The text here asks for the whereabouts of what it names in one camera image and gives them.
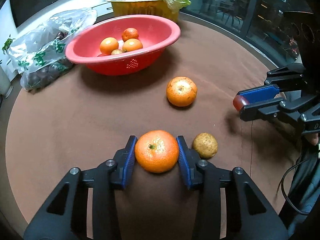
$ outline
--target red plastic colander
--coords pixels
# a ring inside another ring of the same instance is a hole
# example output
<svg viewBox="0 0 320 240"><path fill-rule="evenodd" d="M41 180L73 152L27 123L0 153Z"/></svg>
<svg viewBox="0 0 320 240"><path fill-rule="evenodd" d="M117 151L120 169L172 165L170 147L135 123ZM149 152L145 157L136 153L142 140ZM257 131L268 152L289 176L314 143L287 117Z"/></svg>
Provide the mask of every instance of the red plastic colander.
<svg viewBox="0 0 320 240"><path fill-rule="evenodd" d="M143 49L118 55L99 57L100 43L114 37L122 48L122 32L135 28ZM93 71L104 75L125 75L150 66L180 36L180 28L171 20L153 15L128 15L95 24L81 32L66 48L66 57L71 62L85 64Z"/></svg>

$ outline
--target plastic bag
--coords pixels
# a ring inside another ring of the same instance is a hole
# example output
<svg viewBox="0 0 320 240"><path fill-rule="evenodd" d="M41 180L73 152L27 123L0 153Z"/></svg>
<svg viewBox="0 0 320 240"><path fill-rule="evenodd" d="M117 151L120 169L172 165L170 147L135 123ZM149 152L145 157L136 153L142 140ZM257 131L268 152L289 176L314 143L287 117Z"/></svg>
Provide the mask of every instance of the plastic bag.
<svg viewBox="0 0 320 240"><path fill-rule="evenodd" d="M25 71L20 79L20 84L25 90L42 88L56 80L59 76L67 73L73 67L66 58L47 65L35 72Z"/></svg>
<svg viewBox="0 0 320 240"><path fill-rule="evenodd" d="M72 64L65 59L67 45L96 19L97 11L91 8L64 11L16 39L7 52L13 67L23 73L21 86L44 87L68 71Z"/></svg>

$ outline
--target glass window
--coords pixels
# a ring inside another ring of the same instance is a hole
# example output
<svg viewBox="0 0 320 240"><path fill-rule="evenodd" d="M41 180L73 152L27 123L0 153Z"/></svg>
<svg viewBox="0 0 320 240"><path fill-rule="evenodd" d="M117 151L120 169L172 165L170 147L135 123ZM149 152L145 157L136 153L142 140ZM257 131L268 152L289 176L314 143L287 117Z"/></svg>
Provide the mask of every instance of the glass window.
<svg viewBox="0 0 320 240"><path fill-rule="evenodd" d="M208 17L215 22L240 31L250 0L190 0L187 12Z"/></svg>
<svg viewBox="0 0 320 240"><path fill-rule="evenodd" d="M305 0L257 0L247 34L282 66L293 63L299 55L290 23L283 17L285 11L311 12L311 9Z"/></svg>

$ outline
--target round table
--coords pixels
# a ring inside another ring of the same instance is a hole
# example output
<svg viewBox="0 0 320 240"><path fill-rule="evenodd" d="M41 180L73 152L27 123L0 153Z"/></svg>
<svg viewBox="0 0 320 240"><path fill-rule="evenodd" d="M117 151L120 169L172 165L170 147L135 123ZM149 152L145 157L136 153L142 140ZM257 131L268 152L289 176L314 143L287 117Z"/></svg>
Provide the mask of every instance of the round table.
<svg viewBox="0 0 320 240"><path fill-rule="evenodd" d="M179 40L138 73L103 76L78 65L38 93L20 92L8 125L6 165L27 222L70 168L97 167L130 135L159 129L183 135L189 146L198 133L212 133L219 148L210 162L243 167L279 212L284 200L276 197L277 185L297 153L270 123L242 122L232 105L239 90L263 84L268 69L221 33L187 21L180 28ZM176 76L198 87L190 107L166 99L166 85ZM128 188L116 192L122 238L190 239L197 197L184 187L177 165L155 175L136 163Z"/></svg>

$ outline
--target tangerine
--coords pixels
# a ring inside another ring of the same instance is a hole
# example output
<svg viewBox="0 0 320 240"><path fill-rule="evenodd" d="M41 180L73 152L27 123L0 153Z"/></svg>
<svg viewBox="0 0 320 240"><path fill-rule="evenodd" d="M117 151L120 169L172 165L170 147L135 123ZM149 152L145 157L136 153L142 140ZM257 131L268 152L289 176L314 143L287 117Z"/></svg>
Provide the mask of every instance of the tangerine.
<svg viewBox="0 0 320 240"><path fill-rule="evenodd" d="M122 46L122 50L124 52L129 52L129 51L134 51L137 49L142 49L143 45L141 43L141 41L137 40L137 39L128 39L127 41L124 42L123 46Z"/></svg>
<svg viewBox="0 0 320 240"><path fill-rule="evenodd" d="M162 130L150 131L142 135L134 151L141 167L154 173L171 170L179 157L177 140L170 133Z"/></svg>
<svg viewBox="0 0 320 240"><path fill-rule="evenodd" d="M100 43L100 51L102 54L105 55L111 55L111 52L113 52L115 49L119 48L119 43L115 38L108 37L105 38Z"/></svg>
<svg viewBox="0 0 320 240"><path fill-rule="evenodd" d="M127 41L128 39L137 39L137 38L139 38L139 34L137 29L135 28L128 28L124 30L124 32L122 33L123 41Z"/></svg>
<svg viewBox="0 0 320 240"><path fill-rule="evenodd" d="M188 106L197 96L197 86L188 77L175 77L167 85L167 98L175 106Z"/></svg>

